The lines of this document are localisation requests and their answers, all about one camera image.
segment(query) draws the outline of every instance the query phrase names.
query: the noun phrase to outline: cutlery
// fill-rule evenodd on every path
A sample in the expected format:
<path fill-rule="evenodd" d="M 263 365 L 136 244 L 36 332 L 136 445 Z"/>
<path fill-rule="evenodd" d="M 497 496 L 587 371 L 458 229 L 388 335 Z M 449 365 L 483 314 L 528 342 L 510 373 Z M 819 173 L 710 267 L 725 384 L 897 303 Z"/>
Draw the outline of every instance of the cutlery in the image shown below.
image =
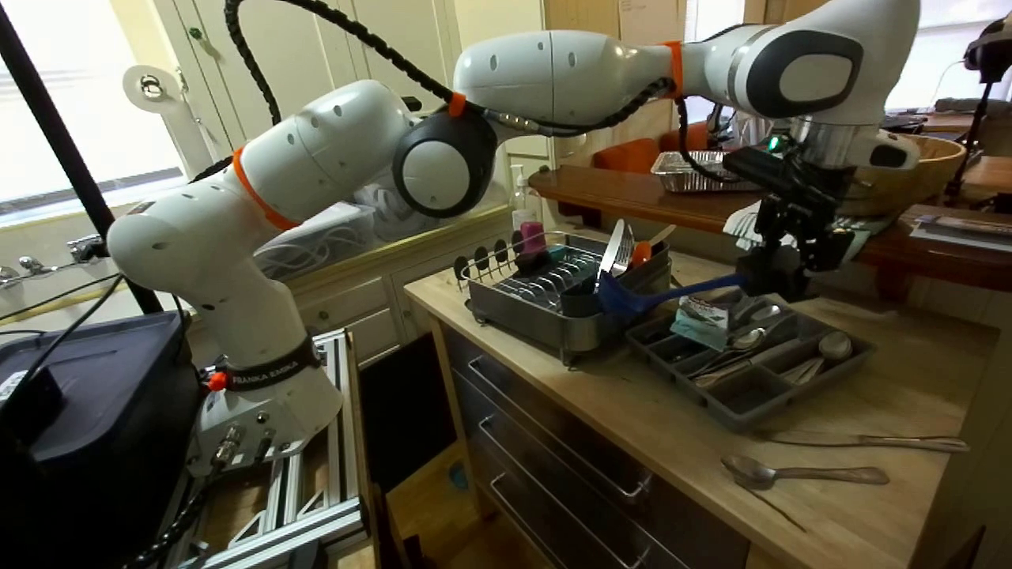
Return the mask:
<path fill-rule="evenodd" d="M 924 448 L 924 453 L 948 453 L 964 454 L 970 444 L 957 435 L 829 435 L 829 433 L 773 433 L 773 429 L 753 429 L 755 441 L 781 444 L 781 445 L 812 445 L 812 448 L 858 448 L 858 445 L 881 445 L 881 448 Z"/>
<path fill-rule="evenodd" d="M 773 468 L 755 462 L 750 454 L 725 454 L 722 460 L 731 479 L 750 491 L 769 491 L 783 479 L 809 479 L 809 480 L 848 480 L 848 484 L 888 484 L 881 468 Z"/>

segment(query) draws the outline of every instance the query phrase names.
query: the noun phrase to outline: red object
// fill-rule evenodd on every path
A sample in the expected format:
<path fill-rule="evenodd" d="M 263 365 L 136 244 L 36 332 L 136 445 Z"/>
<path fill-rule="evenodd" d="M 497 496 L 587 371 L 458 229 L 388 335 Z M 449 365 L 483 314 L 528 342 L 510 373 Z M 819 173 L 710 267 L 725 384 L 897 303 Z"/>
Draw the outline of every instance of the red object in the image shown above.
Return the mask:
<path fill-rule="evenodd" d="M 210 371 L 206 387 L 207 391 L 224 391 L 229 387 L 229 373 Z"/>
<path fill-rule="evenodd" d="M 664 134 L 662 138 L 662 151 L 675 151 L 681 145 L 681 134 Z M 687 129 L 687 148 L 688 151 L 705 151 L 708 148 L 708 125 L 688 125 Z"/>
<path fill-rule="evenodd" d="M 541 255 L 545 253 L 545 225 L 541 220 L 521 220 L 519 234 L 526 236 L 526 253 Z"/>
<path fill-rule="evenodd" d="M 644 241 L 635 241 L 635 247 L 632 247 L 632 253 L 629 253 L 629 267 L 635 270 L 635 267 L 644 267 L 644 264 L 651 264 L 651 244 L 644 244 Z"/>
<path fill-rule="evenodd" d="M 608 170 L 651 170 L 658 161 L 662 145 L 658 138 L 629 138 L 624 145 L 610 145 L 605 151 L 595 151 L 595 168 Z"/>
<path fill-rule="evenodd" d="M 669 79 L 672 79 L 669 99 L 675 99 L 687 87 L 682 42 L 667 42 L 667 50 L 669 50 Z"/>
<path fill-rule="evenodd" d="M 447 115 L 449 116 L 464 116 L 464 110 L 467 110 L 467 99 L 452 92 L 449 101 L 447 101 Z"/>

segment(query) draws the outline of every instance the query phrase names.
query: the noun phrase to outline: blue object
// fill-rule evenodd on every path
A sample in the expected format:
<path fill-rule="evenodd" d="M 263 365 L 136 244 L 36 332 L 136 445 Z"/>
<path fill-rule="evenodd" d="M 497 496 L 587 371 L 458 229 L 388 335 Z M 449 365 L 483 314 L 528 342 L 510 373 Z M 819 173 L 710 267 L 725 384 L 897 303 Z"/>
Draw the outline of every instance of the blue object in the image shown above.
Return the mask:
<path fill-rule="evenodd" d="M 717 287 L 736 287 L 736 285 L 741 285 L 741 275 L 722 275 L 710 283 L 696 283 L 688 287 L 672 287 L 672 290 L 662 290 L 662 295 L 635 295 L 621 278 L 599 272 L 597 302 L 599 302 L 605 314 L 635 318 L 635 315 L 662 308 L 664 302 L 688 298 L 688 295 L 702 295 L 702 290 L 717 290 Z"/>

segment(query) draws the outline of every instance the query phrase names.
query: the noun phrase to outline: metal frame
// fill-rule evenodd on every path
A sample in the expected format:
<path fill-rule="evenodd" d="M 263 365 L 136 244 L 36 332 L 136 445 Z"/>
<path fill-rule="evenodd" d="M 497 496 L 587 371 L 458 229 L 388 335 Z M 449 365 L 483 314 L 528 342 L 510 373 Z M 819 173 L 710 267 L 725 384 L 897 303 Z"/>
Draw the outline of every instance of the metal frame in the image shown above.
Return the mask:
<path fill-rule="evenodd" d="M 284 566 L 313 569 L 316 558 L 338 561 L 365 545 L 364 505 L 356 500 L 356 460 L 353 460 L 353 351 L 343 328 L 313 339 L 325 360 L 325 378 L 341 389 L 343 405 L 325 426 L 325 488 L 304 496 L 301 479 L 306 468 L 304 453 L 271 462 L 267 500 L 224 551 L 207 553 L 200 541 L 200 523 L 181 541 L 168 566 L 181 569 L 214 569 L 214 566 Z"/>

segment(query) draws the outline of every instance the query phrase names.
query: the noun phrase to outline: wooden table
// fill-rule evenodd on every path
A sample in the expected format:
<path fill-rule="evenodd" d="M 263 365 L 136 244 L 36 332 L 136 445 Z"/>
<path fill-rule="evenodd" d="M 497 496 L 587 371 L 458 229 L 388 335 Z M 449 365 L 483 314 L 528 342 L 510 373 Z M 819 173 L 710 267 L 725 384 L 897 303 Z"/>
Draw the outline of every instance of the wooden table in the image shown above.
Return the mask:
<path fill-rule="evenodd" d="M 725 217 L 731 213 L 760 200 L 755 190 L 672 195 L 664 193 L 664 183 L 651 173 L 621 173 L 597 168 L 555 168 L 535 173 L 528 183 L 541 195 L 555 203 L 681 225 L 708 234 L 722 234 Z M 897 225 L 884 229 L 877 241 L 870 241 L 860 250 L 858 264 L 879 270 L 879 285 L 908 275 L 925 275 L 989 290 L 1012 290 L 1012 255 L 953 244 L 909 241 L 909 220 L 924 213 L 929 209 L 909 209 Z"/>
<path fill-rule="evenodd" d="M 960 190 L 967 193 L 967 200 L 989 200 L 997 193 L 1012 193 L 1012 157 L 983 154 L 960 176 Z"/>
<path fill-rule="evenodd" d="M 722 272 L 726 270 L 681 255 L 675 278 L 702 283 Z M 948 464 L 946 454 L 760 444 L 725 429 L 627 349 L 561 367 L 553 354 L 480 326 L 449 272 L 408 285 L 408 295 L 435 315 L 435 328 L 454 328 L 741 532 L 753 545 L 750 566 L 908 566 L 915 561 Z M 924 314 L 862 314 L 833 302 L 812 302 L 799 309 L 872 342 L 877 354 L 845 384 L 787 407 L 766 426 L 894 435 L 960 429 L 997 342 L 989 328 Z M 750 492 L 722 468 L 722 454 L 731 453 L 773 464 L 879 464 L 892 484 L 794 480 Z"/>

